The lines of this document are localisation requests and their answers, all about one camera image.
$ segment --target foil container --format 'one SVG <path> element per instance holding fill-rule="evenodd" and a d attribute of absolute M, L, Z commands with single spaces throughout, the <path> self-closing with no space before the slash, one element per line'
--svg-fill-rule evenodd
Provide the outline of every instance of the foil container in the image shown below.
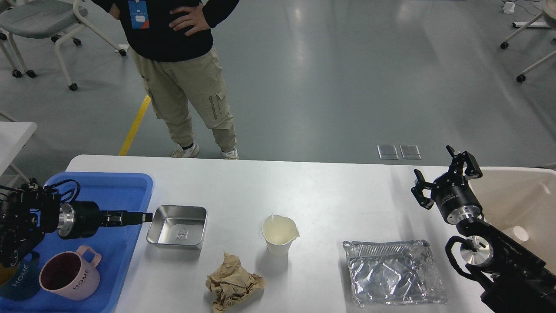
<path fill-rule="evenodd" d="M 359 307 L 446 303 L 446 289 L 427 241 L 344 241 L 343 245 L 351 293 Z"/>

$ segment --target stainless steel tray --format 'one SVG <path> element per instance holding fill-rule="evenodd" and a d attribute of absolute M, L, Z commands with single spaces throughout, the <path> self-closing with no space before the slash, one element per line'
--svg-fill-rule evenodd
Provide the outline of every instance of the stainless steel tray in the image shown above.
<path fill-rule="evenodd" d="M 201 249 L 207 210 L 202 207 L 159 206 L 147 232 L 147 242 L 157 247 Z"/>

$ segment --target yellow floor line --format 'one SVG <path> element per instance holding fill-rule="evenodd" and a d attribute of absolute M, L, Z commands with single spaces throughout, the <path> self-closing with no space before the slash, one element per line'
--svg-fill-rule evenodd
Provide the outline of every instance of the yellow floor line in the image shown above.
<path fill-rule="evenodd" d="M 133 121 L 133 124 L 131 124 L 130 131 L 127 133 L 126 140 L 124 140 L 122 149 L 120 149 L 120 153 L 118 153 L 118 155 L 127 155 L 131 143 L 135 138 L 135 134 L 137 134 L 137 129 L 139 129 L 139 125 L 141 125 L 143 116 L 145 116 L 145 112 L 147 111 L 149 103 L 151 103 L 151 98 L 148 95 L 146 95 L 145 99 L 143 100 L 143 104 L 141 104 L 141 108 L 139 109 L 139 112 L 137 112 L 137 116 L 135 116 L 135 120 Z"/>

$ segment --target paper cup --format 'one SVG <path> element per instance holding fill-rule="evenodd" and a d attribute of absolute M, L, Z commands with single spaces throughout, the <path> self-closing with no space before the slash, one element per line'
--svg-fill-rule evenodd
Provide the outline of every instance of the paper cup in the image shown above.
<path fill-rule="evenodd" d="M 291 218 L 271 215 L 262 224 L 262 235 L 270 254 L 281 257 L 287 254 L 291 242 L 299 237 L 299 231 Z"/>

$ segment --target pink mug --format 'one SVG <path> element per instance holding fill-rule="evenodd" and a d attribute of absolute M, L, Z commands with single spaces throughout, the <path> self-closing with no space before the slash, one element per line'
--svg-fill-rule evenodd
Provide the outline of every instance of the pink mug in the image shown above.
<path fill-rule="evenodd" d="M 95 255 L 91 263 L 83 258 L 86 251 Z M 71 300 L 83 300 L 97 290 L 101 276 L 96 267 L 101 259 L 100 254 L 85 245 L 76 252 L 58 253 L 42 268 L 39 283 L 46 291 Z"/>

